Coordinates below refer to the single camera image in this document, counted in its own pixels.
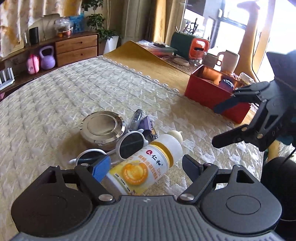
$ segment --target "purple kettlebell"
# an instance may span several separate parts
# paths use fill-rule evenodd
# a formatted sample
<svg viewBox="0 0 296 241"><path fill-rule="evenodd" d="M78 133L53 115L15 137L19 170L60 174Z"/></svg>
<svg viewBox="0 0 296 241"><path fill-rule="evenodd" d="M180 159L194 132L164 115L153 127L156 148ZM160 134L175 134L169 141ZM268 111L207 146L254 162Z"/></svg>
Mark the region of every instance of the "purple kettlebell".
<svg viewBox="0 0 296 241"><path fill-rule="evenodd" d="M51 49L52 50L51 54L44 56L42 54L42 51L45 49ZM41 64L40 64L41 68L51 69L55 66L54 47L53 46L50 45L50 46L45 46L45 47L41 48L39 51L39 55L41 58Z"/></svg>

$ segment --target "black cable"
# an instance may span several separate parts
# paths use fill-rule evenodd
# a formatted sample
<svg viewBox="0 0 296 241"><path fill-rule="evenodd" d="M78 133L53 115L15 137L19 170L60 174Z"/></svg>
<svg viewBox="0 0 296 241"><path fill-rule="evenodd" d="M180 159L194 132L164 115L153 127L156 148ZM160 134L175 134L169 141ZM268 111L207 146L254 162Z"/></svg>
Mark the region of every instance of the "black cable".
<svg viewBox="0 0 296 241"><path fill-rule="evenodd" d="M295 147L295 149L290 153L290 155L288 155L288 156L286 157L286 159L284 160L284 162L285 162L286 160L288 160L288 159L294 154L295 151L296 151L296 147Z"/></svg>

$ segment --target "metal lid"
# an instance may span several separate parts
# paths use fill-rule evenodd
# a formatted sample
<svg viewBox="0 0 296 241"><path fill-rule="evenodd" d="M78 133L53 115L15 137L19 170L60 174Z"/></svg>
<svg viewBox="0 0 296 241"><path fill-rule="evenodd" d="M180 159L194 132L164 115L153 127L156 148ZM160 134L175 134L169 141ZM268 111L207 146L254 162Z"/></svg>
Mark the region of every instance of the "metal lid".
<svg viewBox="0 0 296 241"><path fill-rule="evenodd" d="M126 128L123 118L111 111L94 112L84 118L80 125L81 135L98 145L117 140Z"/></svg>

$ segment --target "white sunglasses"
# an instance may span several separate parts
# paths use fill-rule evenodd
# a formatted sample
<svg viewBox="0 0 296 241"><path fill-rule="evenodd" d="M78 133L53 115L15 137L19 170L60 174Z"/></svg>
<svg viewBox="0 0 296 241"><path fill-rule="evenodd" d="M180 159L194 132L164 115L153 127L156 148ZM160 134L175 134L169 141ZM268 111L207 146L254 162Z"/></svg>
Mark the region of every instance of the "white sunglasses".
<svg viewBox="0 0 296 241"><path fill-rule="evenodd" d="M114 165L120 161L123 161L137 151L141 150L143 147L148 145L148 141L142 134L143 129L138 131L130 131L126 133L117 143L115 149L104 152L101 149L88 149L80 153L77 158L74 158L69 161L71 165L79 165L81 163L91 164L98 159L100 155L111 155L113 153L117 154L117 160L111 162L111 165Z"/></svg>

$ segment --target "white router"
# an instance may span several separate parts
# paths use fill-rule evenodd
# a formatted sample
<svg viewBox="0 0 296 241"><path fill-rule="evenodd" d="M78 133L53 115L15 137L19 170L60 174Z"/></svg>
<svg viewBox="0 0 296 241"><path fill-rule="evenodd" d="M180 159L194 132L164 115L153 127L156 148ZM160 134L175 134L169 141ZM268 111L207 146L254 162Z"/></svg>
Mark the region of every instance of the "white router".
<svg viewBox="0 0 296 241"><path fill-rule="evenodd" d="M0 71L0 90L3 90L7 86L13 84L15 77L12 72L12 68L7 68Z"/></svg>

